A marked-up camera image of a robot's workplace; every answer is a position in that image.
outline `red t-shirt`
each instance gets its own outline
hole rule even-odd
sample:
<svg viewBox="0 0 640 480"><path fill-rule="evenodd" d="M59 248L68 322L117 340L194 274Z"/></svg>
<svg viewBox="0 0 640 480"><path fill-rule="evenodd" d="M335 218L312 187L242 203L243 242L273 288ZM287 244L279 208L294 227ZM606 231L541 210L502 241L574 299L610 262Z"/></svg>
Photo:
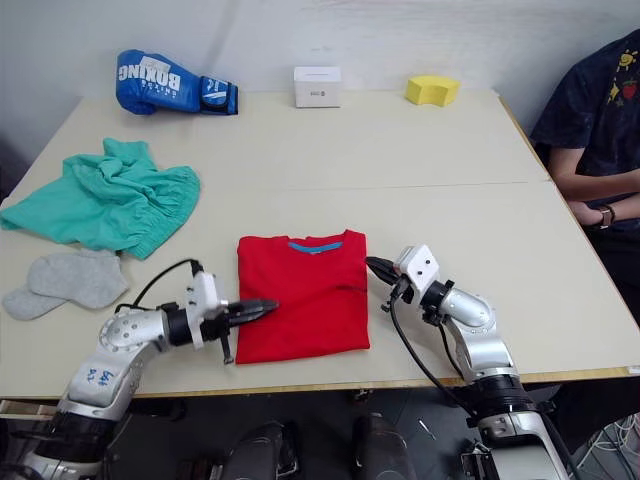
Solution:
<svg viewBox="0 0 640 480"><path fill-rule="evenodd" d="M242 325L237 363L317 357L369 348L366 237L243 237L238 244L240 298L279 307Z"/></svg>

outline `white table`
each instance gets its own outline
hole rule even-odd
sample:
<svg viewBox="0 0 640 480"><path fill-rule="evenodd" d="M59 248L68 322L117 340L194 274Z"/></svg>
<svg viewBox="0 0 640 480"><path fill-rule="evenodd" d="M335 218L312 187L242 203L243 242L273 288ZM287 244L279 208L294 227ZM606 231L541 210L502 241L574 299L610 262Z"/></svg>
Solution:
<svg viewBox="0 0 640 480"><path fill-rule="evenodd" d="M152 276L187 256L217 273L233 299L235 249L242 235L330 235L351 228L366 233L368 253L381 257L395 258L405 245L428 243L443 277L481 293L497 309L500 331L525 381L624 375L623 367L640 364L635 322L491 92L463 91L451 111L418 108L388 92L349 95L340 110L297 111L287 102L281 94L254 94L243 98L236 118L168 112L138 118L109 102L83 101L7 205L56 178L66 156L98 152L103 136L145 139L162 167L193 166L202 192L187 224L149 259L123 259L132 288L122 301L131 301ZM298 115L306 121L296 126ZM484 117L492 123L474 127L466 120ZM406 128L394 126L394 118ZM383 139L363 133L379 122L387 125ZM419 131L412 127L416 122L430 126L423 139L405 136ZM353 134L344 135L340 125ZM313 132L324 140L307 149L303 139L313 138ZM492 140L478 143L485 138ZM211 148L214 139L220 143ZM400 153L389 158L393 145ZM434 158L447 161L428 162ZM322 162L344 168L332 176ZM0 264L11 272L0 277L0 293L19 286L36 257L72 248L24 232L0 232ZM182 301L188 280L188 269L167 276L146 302ZM182 347L149 365L140 394L426 385L379 309L386 294L387 287L370 276L368 351L223 366L218 344L197 352ZM18 322L2 311L0 397L60 395L93 351L109 314L109 309L91 312L66 304L40 319ZM415 312L402 309L400 315L425 363L441 378L454 377L438 332Z"/></svg>

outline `white wall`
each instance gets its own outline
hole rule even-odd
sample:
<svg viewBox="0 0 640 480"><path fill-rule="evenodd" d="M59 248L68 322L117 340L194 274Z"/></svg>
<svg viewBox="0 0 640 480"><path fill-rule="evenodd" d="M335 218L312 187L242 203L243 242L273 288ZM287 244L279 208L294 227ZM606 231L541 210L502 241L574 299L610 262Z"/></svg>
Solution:
<svg viewBox="0 0 640 480"><path fill-rule="evenodd" d="M0 145L31 162L81 96L110 96L117 53L163 53L245 90L297 64L351 89L451 75L495 88L530 128L575 61L638 28L639 0L0 0Z"/></svg>

